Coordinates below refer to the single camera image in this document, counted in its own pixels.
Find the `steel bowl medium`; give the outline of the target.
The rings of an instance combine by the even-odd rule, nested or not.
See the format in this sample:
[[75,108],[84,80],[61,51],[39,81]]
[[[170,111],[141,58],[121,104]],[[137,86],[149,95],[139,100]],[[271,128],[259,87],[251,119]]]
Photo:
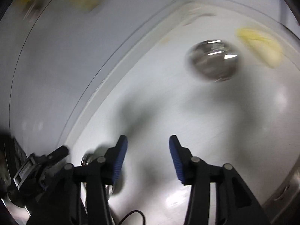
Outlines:
[[109,158],[110,156],[106,154],[96,156],[94,153],[86,153],[81,160],[81,166],[91,166],[91,173],[104,185],[108,200],[114,193],[116,183],[122,173],[121,164]]

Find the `small steel bowl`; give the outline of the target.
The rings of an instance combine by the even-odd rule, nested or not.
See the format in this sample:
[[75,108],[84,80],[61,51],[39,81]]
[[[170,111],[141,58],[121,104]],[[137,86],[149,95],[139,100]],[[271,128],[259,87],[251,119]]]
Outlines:
[[220,82],[231,79],[238,72],[241,57],[232,43],[206,40],[188,51],[187,62],[200,77]]

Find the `steel sink edge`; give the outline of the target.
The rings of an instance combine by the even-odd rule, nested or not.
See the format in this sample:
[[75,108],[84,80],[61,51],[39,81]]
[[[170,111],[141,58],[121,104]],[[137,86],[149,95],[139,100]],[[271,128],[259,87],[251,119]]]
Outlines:
[[263,204],[271,223],[274,223],[299,195],[299,157],[279,188]]

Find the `yellow cloth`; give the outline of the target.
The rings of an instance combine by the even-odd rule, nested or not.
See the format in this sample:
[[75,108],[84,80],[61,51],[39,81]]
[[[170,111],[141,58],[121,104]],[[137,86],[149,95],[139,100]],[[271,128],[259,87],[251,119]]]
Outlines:
[[283,48],[279,41],[267,32],[259,29],[242,27],[236,30],[236,36],[263,63],[272,69],[279,66],[283,58]]

